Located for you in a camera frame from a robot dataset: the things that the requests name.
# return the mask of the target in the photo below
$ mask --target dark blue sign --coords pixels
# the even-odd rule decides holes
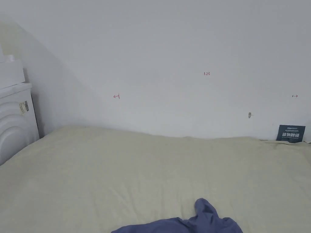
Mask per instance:
[[[305,126],[280,125],[277,141],[288,141],[291,143],[302,142]]]

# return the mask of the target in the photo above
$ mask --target blue fabric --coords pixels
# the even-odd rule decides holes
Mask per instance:
[[[124,226],[112,233],[243,233],[231,218],[219,218],[215,208],[200,198],[194,204],[197,215],[189,220],[162,219],[155,222]]]

